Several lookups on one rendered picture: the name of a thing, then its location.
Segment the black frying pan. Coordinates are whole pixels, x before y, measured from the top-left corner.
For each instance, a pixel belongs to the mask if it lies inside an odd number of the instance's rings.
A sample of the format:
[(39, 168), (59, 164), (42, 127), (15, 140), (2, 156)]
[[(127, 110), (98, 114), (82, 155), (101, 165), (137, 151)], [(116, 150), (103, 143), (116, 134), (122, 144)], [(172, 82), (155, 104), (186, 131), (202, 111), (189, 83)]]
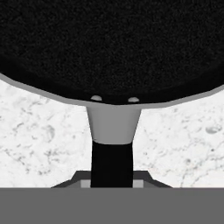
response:
[(130, 187), (141, 111), (224, 86), (224, 0), (0, 0), (0, 74), (85, 107), (91, 186)]

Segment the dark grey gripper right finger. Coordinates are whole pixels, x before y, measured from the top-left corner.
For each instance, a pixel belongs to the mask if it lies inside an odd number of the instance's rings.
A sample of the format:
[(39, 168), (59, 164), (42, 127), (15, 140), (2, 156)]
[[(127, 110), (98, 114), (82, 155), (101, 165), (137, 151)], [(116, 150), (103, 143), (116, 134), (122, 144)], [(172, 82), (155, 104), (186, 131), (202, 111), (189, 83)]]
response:
[(152, 178), (147, 171), (134, 171), (133, 173), (134, 188), (170, 188), (169, 185), (159, 182)]

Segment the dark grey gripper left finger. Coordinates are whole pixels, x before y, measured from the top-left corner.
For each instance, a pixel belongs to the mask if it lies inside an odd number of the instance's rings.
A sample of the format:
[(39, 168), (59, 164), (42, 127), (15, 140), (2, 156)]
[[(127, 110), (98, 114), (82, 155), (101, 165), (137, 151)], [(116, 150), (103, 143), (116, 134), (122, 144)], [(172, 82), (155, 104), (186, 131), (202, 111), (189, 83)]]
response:
[(91, 171), (77, 171), (71, 179), (54, 186), (54, 188), (89, 188)]

